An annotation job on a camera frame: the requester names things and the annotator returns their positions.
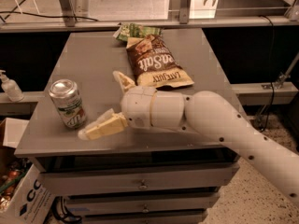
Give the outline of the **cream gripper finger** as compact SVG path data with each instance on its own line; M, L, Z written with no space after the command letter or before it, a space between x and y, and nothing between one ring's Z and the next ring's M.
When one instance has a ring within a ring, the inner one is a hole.
M127 127L128 122L122 112L115 113L113 109L109 109L96 121L81 129L78 137L81 140L95 140L102 136L120 133Z
M126 93L135 86L135 82L120 71L114 71L113 77L120 84L123 93Z

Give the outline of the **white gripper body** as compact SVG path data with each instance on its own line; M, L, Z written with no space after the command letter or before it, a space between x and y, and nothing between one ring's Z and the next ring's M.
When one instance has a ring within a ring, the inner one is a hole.
M121 112L128 125L137 129L150 127L150 107L157 90L152 87L136 86L127 91L121 100Z

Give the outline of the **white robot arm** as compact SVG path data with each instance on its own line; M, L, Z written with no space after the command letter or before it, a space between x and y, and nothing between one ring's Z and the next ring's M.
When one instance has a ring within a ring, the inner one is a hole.
M241 156L299 206L299 155L254 129L222 96L213 91L185 95L136 86L119 71L113 77L121 86L121 112L109 109L78 131L80 139L95 140L127 127L200 133Z

